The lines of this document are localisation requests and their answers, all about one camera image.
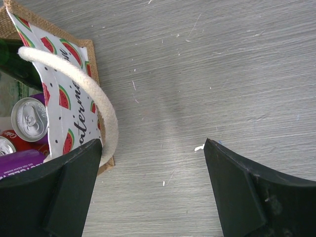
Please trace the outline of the clear glass bottle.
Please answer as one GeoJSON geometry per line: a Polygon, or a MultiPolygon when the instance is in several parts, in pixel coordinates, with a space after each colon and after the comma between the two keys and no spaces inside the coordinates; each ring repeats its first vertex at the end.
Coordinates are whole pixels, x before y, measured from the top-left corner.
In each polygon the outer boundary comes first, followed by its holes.
{"type": "Polygon", "coordinates": [[[8,117],[20,99],[28,97],[30,89],[11,76],[0,73],[0,116],[8,117]]]}

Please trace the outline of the green glass bottle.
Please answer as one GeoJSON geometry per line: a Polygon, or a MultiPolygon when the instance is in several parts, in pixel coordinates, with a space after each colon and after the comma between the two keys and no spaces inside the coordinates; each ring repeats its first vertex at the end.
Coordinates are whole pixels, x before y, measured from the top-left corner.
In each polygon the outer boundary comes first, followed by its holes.
{"type": "Polygon", "coordinates": [[[23,47],[18,39],[0,39],[0,71],[26,86],[43,92],[40,76],[34,65],[22,59],[18,50],[23,47]]]}

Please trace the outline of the red soda can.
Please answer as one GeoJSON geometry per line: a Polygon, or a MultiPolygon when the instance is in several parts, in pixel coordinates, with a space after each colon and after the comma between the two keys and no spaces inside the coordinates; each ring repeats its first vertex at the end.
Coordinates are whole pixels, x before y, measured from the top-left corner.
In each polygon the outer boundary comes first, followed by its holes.
{"type": "Polygon", "coordinates": [[[47,157],[49,155],[48,144],[38,144],[27,142],[20,138],[14,130],[5,130],[0,133],[0,155],[4,156],[7,154],[26,151],[26,150],[37,150],[47,157]]]}

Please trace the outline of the brown canvas tote bag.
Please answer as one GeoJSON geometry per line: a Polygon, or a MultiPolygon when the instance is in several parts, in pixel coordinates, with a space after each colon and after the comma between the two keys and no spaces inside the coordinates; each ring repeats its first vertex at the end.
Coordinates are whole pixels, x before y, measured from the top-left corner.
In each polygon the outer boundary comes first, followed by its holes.
{"type": "Polygon", "coordinates": [[[118,120],[99,85],[93,42],[77,39],[12,0],[0,9],[0,36],[20,39],[19,57],[31,62],[43,87],[48,117],[49,159],[98,139],[99,173],[115,165],[118,120]]]}

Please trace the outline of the purple soda can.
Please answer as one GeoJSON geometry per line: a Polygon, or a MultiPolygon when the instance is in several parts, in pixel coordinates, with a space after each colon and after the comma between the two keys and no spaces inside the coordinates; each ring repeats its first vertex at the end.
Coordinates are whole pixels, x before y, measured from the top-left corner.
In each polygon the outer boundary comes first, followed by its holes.
{"type": "Polygon", "coordinates": [[[25,150],[0,157],[0,179],[30,170],[43,164],[46,155],[37,150],[25,150]]]}
{"type": "Polygon", "coordinates": [[[48,116],[43,93],[20,99],[11,112],[15,133],[24,141],[48,144],[48,116]]]}

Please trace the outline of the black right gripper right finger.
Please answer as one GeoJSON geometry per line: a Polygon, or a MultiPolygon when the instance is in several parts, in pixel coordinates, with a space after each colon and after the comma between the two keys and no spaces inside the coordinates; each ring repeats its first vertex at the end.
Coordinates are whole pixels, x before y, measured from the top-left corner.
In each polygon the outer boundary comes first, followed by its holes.
{"type": "Polygon", "coordinates": [[[266,167],[210,139],[204,155],[224,236],[315,236],[314,181],[266,167]]]}

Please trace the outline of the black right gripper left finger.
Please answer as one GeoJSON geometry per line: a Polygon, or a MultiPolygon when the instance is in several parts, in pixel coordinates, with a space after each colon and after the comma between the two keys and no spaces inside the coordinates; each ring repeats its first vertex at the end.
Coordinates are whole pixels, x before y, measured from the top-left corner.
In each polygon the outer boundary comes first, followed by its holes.
{"type": "Polygon", "coordinates": [[[93,139],[71,152],[0,181],[2,237],[80,237],[102,145],[93,139]]]}

